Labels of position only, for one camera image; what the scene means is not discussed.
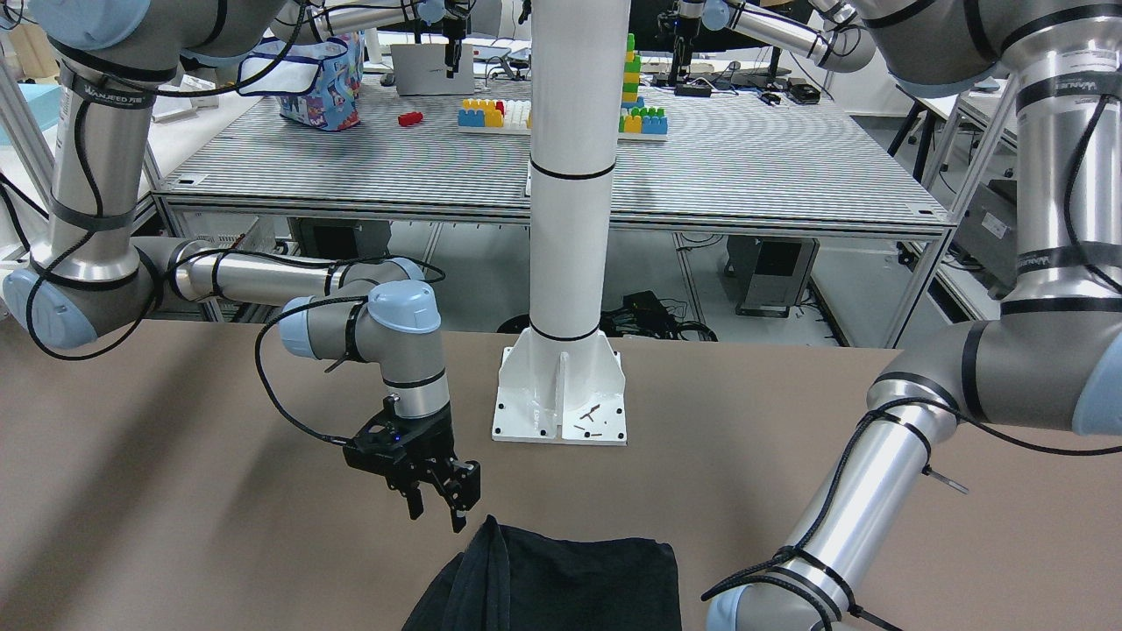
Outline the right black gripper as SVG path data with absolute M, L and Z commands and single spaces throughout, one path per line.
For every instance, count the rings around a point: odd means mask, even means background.
M 395 403 L 394 396 L 381 400 L 381 411 L 344 441 L 344 461 L 384 477 L 406 500 L 412 521 L 424 512 L 420 484 L 432 485 L 445 500 L 452 531 L 460 534 L 466 512 L 481 495 L 481 464 L 457 457 L 449 404 L 433 415 L 408 419 L 397 415 Z

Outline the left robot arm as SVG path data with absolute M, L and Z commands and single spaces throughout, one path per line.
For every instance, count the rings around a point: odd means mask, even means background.
M 1012 289 L 958 236 L 898 241 L 921 292 L 901 353 L 792 534 L 705 592 L 708 630 L 842 630 L 931 451 L 966 422 L 1119 435 L 1118 1 L 816 1 L 822 44 L 783 48 L 854 71 L 880 53 L 910 101 L 888 150 L 962 225 L 991 175 L 1026 177 Z

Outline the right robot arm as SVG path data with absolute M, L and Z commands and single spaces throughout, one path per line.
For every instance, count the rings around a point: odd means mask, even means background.
M 480 463 L 454 451 L 451 396 L 436 292 L 426 264 L 408 257 L 327 260 L 243 252 L 196 239 L 163 208 L 171 234 L 140 236 L 137 196 L 153 170 L 148 137 L 158 97 L 185 56 L 205 64 L 240 60 L 264 33 L 280 51 L 236 88 L 280 75 L 296 45 L 408 20 L 449 25 L 458 51 L 468 1 L 33 1 L 59 55 L 61 116 L 53 182 L 44 195 L 46 235 L 3 280 L 4 307 L 40 350 L 77 362 L 79 348 L 123 329 L 132 333 L 165 300 L 280 307 L 255 339 L 276 330 L 293 355 L 374 363 L 388 395 L 355 436 L 324 435 L 292 415 L 258 377 L 280 417 L 339 447 L 356 470 L 381 476 L 410 518 L 424 510 L 422 486 L 444 500 L 454 531 L 481 495 Z

